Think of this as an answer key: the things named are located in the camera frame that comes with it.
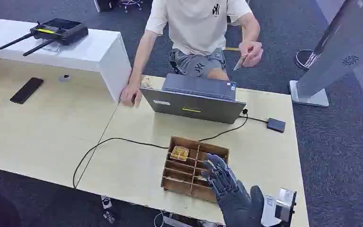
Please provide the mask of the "person's right hand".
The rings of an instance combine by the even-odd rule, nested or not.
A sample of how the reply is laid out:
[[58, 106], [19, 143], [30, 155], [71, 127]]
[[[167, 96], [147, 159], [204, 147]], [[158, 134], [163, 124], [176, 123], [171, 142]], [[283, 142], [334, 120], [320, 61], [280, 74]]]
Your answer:
[[139, 107], [142, 98], [140, 91], [140, 83], [129, 83], [123, 90], [120, 96], [120, 102], [129, 107]]

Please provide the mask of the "person's left hand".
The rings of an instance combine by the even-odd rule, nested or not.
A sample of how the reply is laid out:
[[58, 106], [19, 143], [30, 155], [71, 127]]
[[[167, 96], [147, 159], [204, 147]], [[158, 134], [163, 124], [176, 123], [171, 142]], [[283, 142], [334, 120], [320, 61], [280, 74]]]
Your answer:
[[241, 57], [243, 59], [242, 66], [254, 67], [262, 58], [262, 43], [254, 41], [243, 41], [239, 45]]

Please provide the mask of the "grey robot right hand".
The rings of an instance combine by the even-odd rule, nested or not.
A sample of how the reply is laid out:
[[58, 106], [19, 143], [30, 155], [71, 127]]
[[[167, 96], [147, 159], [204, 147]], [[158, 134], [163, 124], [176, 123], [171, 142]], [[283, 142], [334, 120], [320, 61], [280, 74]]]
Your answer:
[[227, 227], [260, 227], [264, 196], [259, 186], [247, 192], [226, 162], [217, 155], [206, 154], [201, 175], [211, 186]]

